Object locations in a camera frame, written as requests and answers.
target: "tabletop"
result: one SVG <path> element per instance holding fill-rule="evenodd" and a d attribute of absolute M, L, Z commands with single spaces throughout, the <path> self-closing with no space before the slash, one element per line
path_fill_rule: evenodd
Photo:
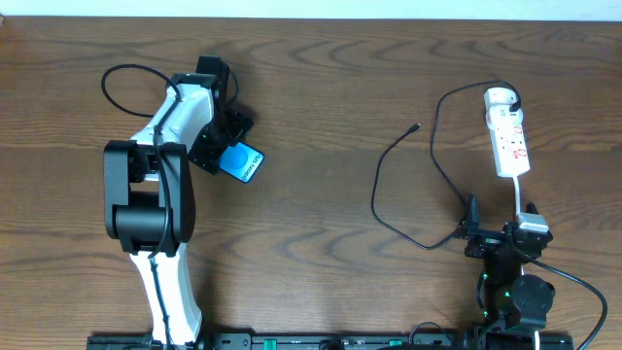
<path fill-rule="evenodd" d="M 434 168 L 429 142 L 446 91 L 492 79 L 520 91 L 532 170 L 521 177 L 554 240 L 541 260 L 600 289 L 609 316 L 594 349 L 622 329 L 622 24 L 521 21 L 7 17 L 0 27 L 0 348 L 84 348 L 93 333 L 146 333 L 142 280 L 103 225 L 102 151 L 146 123 L 102 95 L 103 72 L 140 63 L 172 75 L 202 54 L 238 77 L 235 108 L 255 120 L 265 153 L 249 185 L 191 167 L 196 226 L 191 281 L 205 318 L 257 333 L 408 332 L 481 322 L 482 261 L 466 243 L 423 251 L 369 209 L 386 158 L 378 215 L 425 243 L 463 207 Z M 153 112 L 163 84 L 116 73 L 109 90 Z M 444 102 L 439 163 L 476 193 L 484 227 L 513 210 L 483 120 L 485 88 Z M 578 344 L 601 306 L 584 288 L 551 282 L 548 331 Z"/>

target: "power strip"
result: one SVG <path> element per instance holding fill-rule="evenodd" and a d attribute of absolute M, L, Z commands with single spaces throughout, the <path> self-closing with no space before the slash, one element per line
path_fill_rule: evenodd
<path fill-rule="evenodd" d="M 484 94 L 486 124 L 490 128 L 497 175 L 516 177 L 529 171 L 527 145 L 523 133 L 523 111 L 510 112 L 516 102 L 514 91 L 505 87 L 489 88 Z"/>

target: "white wall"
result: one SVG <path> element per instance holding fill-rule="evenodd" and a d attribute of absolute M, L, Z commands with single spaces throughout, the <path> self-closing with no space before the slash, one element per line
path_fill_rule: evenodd
<path fill-rule="evenodd" d="M 622 0 L 2 0 L 5 16 L 622 20 Z"/>

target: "wooden surface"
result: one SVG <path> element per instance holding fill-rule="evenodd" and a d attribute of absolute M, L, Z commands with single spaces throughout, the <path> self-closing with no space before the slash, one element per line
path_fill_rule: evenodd
<path fill-rule="evenodd" d="M 464 241 L 422 251 L 380 227 L 369 196 L 387 157 L 378 212 L 431 243 L 460 203 L 429 158 L 433 109 L 447 90 L 506 79 L 521 91 L 532 171 L 521 177 L 555 240 L 542 260 L 586 279 L 609 301 L 592 348 L 622 329 L 622 24 L 10 17 L 0 28 L 0 347 L 84 348 L 93 332 L 145 333 L 142 281 L 103 226 L 102 150 L 144 119 L 116 110 L 101 74 L 118 63 L 166 74 L 221 55 L 266 154 L 249 186 L 192 167 L 197 220 L 190 273 L 205 316 L 276 332 L 406 332 L 422 321 L 481 320 L 481 261 Z M 125 106 L 154 111 L 162 83 L 111 78 Z M 437 158 L 475 192 L 488 228 L 512 213 L 482 121 L 484 88 L 442 109 Z M 578 344 L 600 304 L 529 266 L 557 295 L 548 330 Z"/>

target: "wooden table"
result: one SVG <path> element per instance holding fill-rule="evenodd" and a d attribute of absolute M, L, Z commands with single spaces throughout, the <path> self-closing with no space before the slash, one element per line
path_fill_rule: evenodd
<path fill-rule="evenodd" d="M 253 182 L 192 167 L 197 205 L 190 271 L 206 319 L 259 333 L 407 332 L 422 321 L 482 319 L 482 261 L 464 241 L 420 250 L 369 210 L 388 155 L 379 215 L 432 243 L 463 209 L 433 167 L 438 98 L 506 79 L 519 88 L 532 171 L 521 178 L 555 240 L 542 260 L 608 298 L 593 349 L 619 348 L 622 329 L 622 25 L 614 23 L 8 17 L 0 28 L 0 347 L 84 348 L 93 332 L 146 333 L 142 281 L 103 226 L 102 150 L 146 120 L 103 97 L 118 63 L 166 74 L 221 55 L 252 112 L 249 143 L 266 154 Z M 111 93 L 154 111 L 162 83 L 119 73 Z M 443 105 L 437 158 L 462 193 L 480 196 L 487 228 L 513 206 L 497 178 L 482 120 L 484 88 Z M 535 266 L 557 295 L 550 331 L 578 345 L 601 306 Z"/>

